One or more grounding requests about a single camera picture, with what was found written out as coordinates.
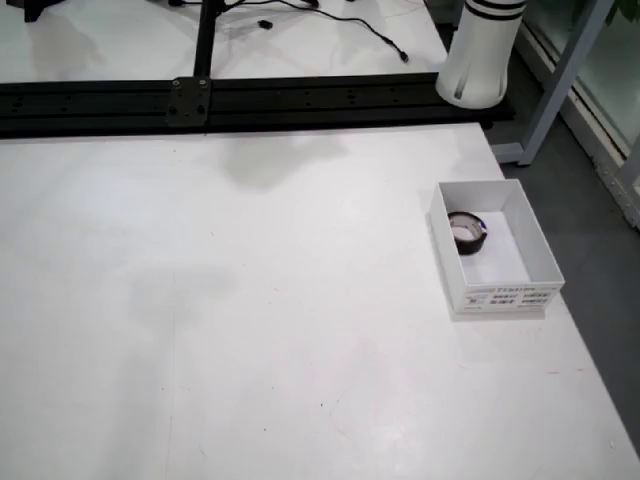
black tape roll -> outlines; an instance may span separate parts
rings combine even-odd
[[[487,226],[482,219],[468,212],[451,212],[448,217],[451,228],[464,228],[473,236],[471,240],[468,240],[456,237],[455,234],[453,235],[456,247],[458,247],[458,253],[460,255],[473,255],[479,252],[487,239]]]

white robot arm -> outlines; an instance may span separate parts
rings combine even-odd
[[[436,90],[469,109],[493,107],[507,90],[507,66],[526,0],[466,0]]]

glass panel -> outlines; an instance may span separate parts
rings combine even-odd
[[[527,25],[556,59],[584,0],[531,2]],[[615,140],[632,145],[640,133],[640,0],[616,0],[578,77],[584,100]]]

white tabletop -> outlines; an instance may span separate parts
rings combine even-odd
[[[477,126],[9,142],[3,478],[629,479],[561,298],[456,322],[425,214]]]
[[[250,6],[218,20],[212,76],[414,73],[438,71],[446,58],[423,0],[321,0],[321,5],[334,15],[367,20],[405,50],[411,62],[402,63],[357,23],[287,6]],[[198,6],[170,8],[165,1],[65,0],[25,25],[23,12],[2,2],[0,82],[191,75],[199,11]],[[273,29],[259,28],[258,20],[273,22]]]

open box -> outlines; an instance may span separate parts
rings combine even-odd
[[[460,256],[448,212],[480,217],[482,249]],[[543,310],[564,285],[549,244],[517,180],[438,183],[429,212],[453,310]]]

